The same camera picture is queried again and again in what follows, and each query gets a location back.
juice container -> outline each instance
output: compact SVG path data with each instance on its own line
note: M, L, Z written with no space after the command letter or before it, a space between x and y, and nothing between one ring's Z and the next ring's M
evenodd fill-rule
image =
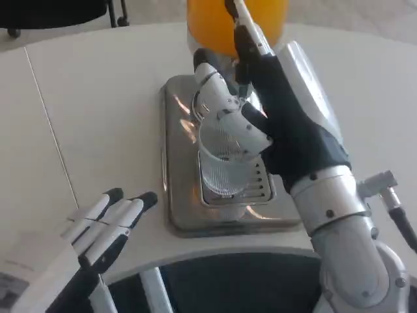
M245 0L245 3L273 47L282 33L288 0ZM198 44L217 53L237 56L233 19L226 11L224 0L188 0L187 22Z

stainless steel drip tray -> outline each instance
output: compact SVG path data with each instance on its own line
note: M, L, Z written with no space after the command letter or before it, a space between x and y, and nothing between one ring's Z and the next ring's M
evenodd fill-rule
M161 89L163 174L169 225L181 237L283 231L300 224L293 200L261 158L253 182L232 198L221 198L201 182L193 76L175 76Z

round table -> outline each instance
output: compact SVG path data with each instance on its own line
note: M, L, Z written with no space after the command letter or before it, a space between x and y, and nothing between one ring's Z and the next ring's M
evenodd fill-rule
M185 23L109 29L25 48L77 204L119 186L128 197L163 194L158 92L193 72ZM357 179L392 170L417 226L417 47L320 27L286 25L281 42L305 49L339 118ZM369 201L380 240L417 276L414 252L379 199ZM150 267L227 252L313 254L306 232L183 239L166 227L164 202L132 232L106 273L114 282Z

black chair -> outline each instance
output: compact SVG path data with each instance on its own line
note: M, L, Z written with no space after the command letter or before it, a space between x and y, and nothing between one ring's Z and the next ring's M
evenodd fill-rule
M89 22L109 11L111 27L129 26L125 0L122 16L116 20L113 0L3 0L0 28L18 38L21 29L47 29Z

robotic hand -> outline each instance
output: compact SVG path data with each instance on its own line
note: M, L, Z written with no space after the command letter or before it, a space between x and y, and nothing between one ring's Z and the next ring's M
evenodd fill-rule
M157 201L153 192L125 200L122 190L114 188L70 215L58 230L22 237L0 262L0 312L74 312L74 305L105 286L100 275ZM105 311L98 303L98 312L116 312L108 302Z
M275 55L243 0L225 4L235 21L240 73L263 112L238 98L206 50L194 57L198 97L225 131L245 150L261 152L267 170L281 176L322 259L323 295L334 312L407 312L409 276L395 252L376 240L368 195L351 172L338 122L308 58L296 42Z

